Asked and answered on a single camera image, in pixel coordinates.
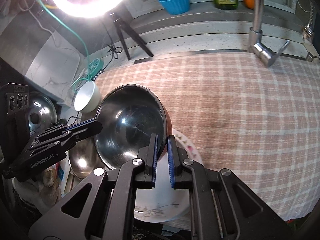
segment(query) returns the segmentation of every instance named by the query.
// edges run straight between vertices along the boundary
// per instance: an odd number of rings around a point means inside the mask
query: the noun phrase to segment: pink checkered cloth
[[[282,219],[320,197],[319,65],[280,57],[267,68],[250,53],[175,57],[111,69],[102,96],[137,83],[151,89],[206,168],[231,169]]]

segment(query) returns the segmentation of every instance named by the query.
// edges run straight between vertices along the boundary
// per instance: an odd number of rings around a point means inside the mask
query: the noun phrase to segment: tripod stand
[[[116,27],[117,34],[120,38],[122,47],[124,48],[128,60],[130,60],[131,57],[127,45],[125,44],[121,29],[124,30],[150,57],[154,56],[153,53],[147,48],[146,42],[117,13],[113,12],[110,14],[110,16],[112,17],[113,23]]]

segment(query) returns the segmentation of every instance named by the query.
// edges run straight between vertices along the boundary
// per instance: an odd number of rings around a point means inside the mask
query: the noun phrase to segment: metal bowl
[[[111,170],[134,159],[158,134],[158,157],[163,152],[171,120],[156,95],[140,85],[124,85],[111,91],[101,102],[95,119],[102,131],[94,136],[99,158]]]
[[[95,168],[103,167],[92,137],[77,142],[76,146],[69,150],[68,160],[73,174],[80,179],[87,177]]]

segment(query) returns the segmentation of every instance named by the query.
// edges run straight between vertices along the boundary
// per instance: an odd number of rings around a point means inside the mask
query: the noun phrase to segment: stainless steel lid
[[[44,94],[30,92],[28,120],[31,132],[41,132],[56,123],[57,112],[52,101]]]

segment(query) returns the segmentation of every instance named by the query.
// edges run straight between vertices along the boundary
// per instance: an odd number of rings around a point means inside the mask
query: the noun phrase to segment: screw head
[[[133,165],[140,165],[141,163],[143,163],[142,159],[137,158],[137,159],[132,160]]]
[[[185,159],[185,160],[183,160],[183,163],[185,165],[192,165],[194,163],[194,161],[192,159]]]
[[[104,173],[104,168],[96,168],[93,171],[93,174],[96,175],[96,176],[101,176],[101,175],[103,175],[103,173]]]
[[[231,174],[231,170],[229,169],[222,169],[221,174],[224,176],[229,176]]]

